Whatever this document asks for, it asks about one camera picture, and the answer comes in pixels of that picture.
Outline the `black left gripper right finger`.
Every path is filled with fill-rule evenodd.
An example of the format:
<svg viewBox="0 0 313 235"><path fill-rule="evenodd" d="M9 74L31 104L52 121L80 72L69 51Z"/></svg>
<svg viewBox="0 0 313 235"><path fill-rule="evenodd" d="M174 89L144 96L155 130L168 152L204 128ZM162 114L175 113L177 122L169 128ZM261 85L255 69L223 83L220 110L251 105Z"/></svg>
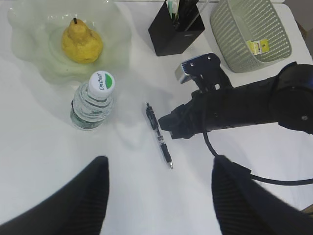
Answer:
<svg viewBox="0 0 313 235"><path fill-rule="evenodd" d="M311 235L313 219L286 204L225 156L212 170L213 205L224 235Z"/></svg>

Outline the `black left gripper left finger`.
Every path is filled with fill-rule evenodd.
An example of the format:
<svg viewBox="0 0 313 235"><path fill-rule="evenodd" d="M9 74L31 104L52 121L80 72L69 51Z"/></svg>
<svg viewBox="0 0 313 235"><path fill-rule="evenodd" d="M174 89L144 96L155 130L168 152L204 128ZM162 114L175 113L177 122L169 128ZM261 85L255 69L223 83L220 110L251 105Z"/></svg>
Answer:
<svg viewBox="0 0 313 235"><path fill-rule="evenodd" d="M2 235L98 235L109 197L109 162L96 157L40 204L0 226Z"/></svg>

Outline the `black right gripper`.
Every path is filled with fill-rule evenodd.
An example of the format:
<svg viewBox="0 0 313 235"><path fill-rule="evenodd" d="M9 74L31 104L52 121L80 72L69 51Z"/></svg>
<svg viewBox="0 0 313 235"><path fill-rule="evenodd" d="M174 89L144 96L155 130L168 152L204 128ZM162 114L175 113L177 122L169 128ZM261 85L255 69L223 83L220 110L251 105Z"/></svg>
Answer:
<svg viewBox="0 0 313 235"><path fill-rule="evenodd" d="M274 97L282 89L278 78L208 93L195 91L192 99L158 119L172 138L189 139L202 131L230 129L282 121L274 109Z"/></svg>

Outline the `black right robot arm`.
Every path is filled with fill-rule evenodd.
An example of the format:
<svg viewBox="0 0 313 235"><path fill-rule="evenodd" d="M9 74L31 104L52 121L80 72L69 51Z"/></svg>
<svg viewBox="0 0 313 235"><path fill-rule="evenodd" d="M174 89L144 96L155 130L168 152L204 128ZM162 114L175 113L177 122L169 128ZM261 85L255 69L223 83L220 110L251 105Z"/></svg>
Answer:
<svg viewBox="0 0 313 235"><path fill-rule="evenodd" d="M206 78L207 91L197 90L192 99L161 117L162 130L173 139L243 126L278 123L287 129L313 132L313 67L290 63L276 76L233 87L217 67Z"/></svg>

